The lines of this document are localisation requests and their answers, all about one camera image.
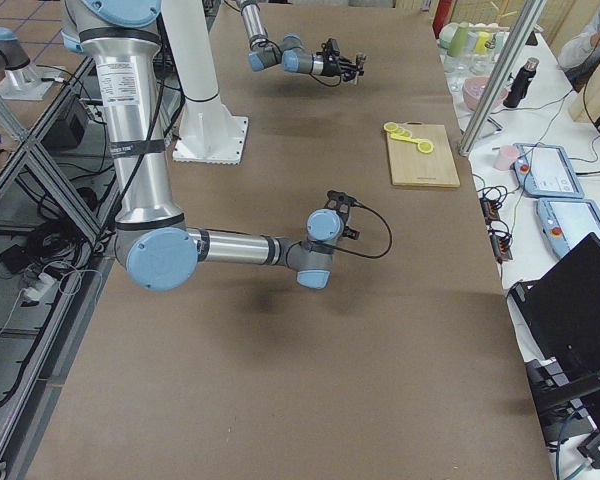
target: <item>computer monitor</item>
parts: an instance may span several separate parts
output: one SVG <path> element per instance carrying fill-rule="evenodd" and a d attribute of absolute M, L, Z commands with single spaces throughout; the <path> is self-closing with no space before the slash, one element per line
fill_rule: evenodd
<path fill-rule="evenodd" d="M 525 319 L 569 380 L 600 370 L 600 240 L 586 236 L 526 294 Z M 581 398 L 600 431 L 600 391 Z"/>

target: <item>red object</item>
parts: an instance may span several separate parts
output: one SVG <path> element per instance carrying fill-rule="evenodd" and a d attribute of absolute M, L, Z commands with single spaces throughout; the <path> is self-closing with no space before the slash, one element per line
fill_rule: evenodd
<path fill-rule="evenodd" d="M 433 19 L 433 34 L 436 38 L 440 36 L 440 30 L 442 30 L 442 27 L 447 23 L 451 5 L 453 5 L 453 0 L 440 0 L 440 2 L 438 2 L 436 16 Z"/>

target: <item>person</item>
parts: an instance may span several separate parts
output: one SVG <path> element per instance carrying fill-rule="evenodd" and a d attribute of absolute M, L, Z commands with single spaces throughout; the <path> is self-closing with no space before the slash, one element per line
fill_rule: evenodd
<path fill-rule="evenodd" d="M 576 91 L 582 89 L 600 63 L 600 7 L 582 32 L 569 40 L 558 55 L 558 64 Z M 595 122 L 600 126 L 600 118 Z"/>

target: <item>white sleeve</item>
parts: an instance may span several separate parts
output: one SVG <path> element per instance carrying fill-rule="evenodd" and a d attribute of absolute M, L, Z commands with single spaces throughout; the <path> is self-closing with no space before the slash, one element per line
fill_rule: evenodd
<path fill-rule="evenodd" d="M 591 37 L 600 30 L 600 8 L 596 11 L 591 21 L 582 32 L 569 40 L 558 55 L 558 64 L 562 69 L 567 70 L 577 67 L 586 60 L 593 47 L 591 46 Z"/>

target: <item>warning label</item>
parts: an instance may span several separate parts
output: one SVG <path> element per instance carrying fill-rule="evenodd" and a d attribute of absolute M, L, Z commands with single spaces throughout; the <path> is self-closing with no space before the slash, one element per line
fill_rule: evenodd
<path fill-rule="evenodd" d="M 136 84 L 136 70 L 131 62 L 98 65 L 98 81 L 105 107 L 138 105 L 140 95 Z"/>

